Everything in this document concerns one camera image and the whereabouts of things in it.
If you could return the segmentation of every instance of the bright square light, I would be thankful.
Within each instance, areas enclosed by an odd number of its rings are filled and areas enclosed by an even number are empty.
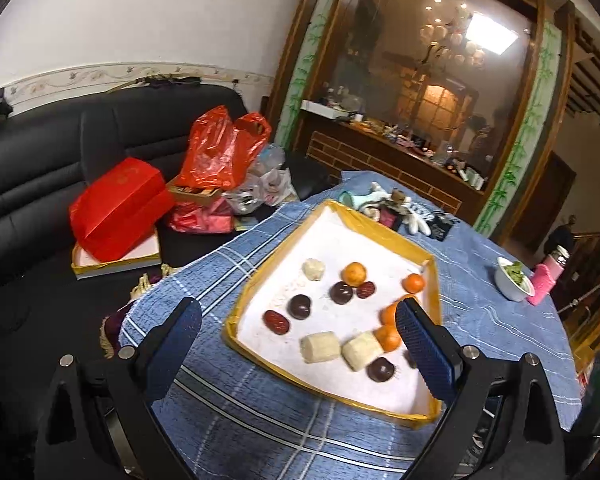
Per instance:
[[[517,40],[518,34],[484,14],[474,12],[466,31],[466,38],[499,56]]]

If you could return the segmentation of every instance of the small orange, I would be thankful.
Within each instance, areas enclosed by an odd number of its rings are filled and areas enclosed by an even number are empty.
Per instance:
[[[360,286],[366,282],[365,266],[358,262],[353,262],[342,270],[341,277],[342,281],[349,286]]]
[[[376,336],[382,350],[385,352],[393,352],[402,342],[402,338],[398,334],[398,329],[395,325],[382,325],[375,330],[374,336]]]
[[[402,288],[410,294],[418,294],[424,286],[424,278],[419,274],[410,274],[402,280]]]
[[[395,326],[395,311],[398,308],[398,303],[400,303],[404,298],[409,298],[412,296],[411,294],[405,294],[403,297],[395,300],[391,305],[385,307],[380,311],[380,321],[382,321],[383,325],[394,325]]]

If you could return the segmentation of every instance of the metal screw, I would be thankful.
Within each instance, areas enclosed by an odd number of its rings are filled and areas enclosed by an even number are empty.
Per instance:
[[[74,356],[72,356],[71,354],[63,355],[60,358],[60,366],[66,368],[67,366],[71,366],[72,364],[74,364]]]
[[[118,357],[120,359],[131,359],[135,353],[136,353],[136,349],[133,348],[131,345],[127,345],[127,346],[123,346],[118,351]]]
[[[538,359],[536,354],[525,354],[525,361],[532,366],[538,366],[540,364],[540,359]]]
[[[462,347],[462,353],[469,359],[475,359],[480,355],[480,350],[473,345],[467,345]]]

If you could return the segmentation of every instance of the plaid tablecloth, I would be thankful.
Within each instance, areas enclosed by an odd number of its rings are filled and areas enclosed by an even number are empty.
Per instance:
[[[202,329],[165,399],[154,411],[201,479],[398,479],[433,425],[410,430],[314,396],[264,371],[221,340],[222,321],[249,277],[321,201],[343,190],[365,194],[372,181],[414,192],[372,172],[345,172],[343,184],[283,206],[269,219],[162,280],[123,321],[120,342],[138,345],[183,296],[202,305]],[[444,242],[410,237],[436,257],[444,325],[461,345],[517,360],[537,354],[563,428],[580,410],[578,383],[552,300],[507,301],[493,285],[497,256],[508,254],[464,222]]]

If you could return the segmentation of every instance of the wooden door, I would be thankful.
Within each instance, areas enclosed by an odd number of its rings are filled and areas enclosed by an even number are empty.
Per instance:
[[[535,252],[562,209],[575,178],[576,173],[569,165],[551,152],[544,173],[511,237]]]

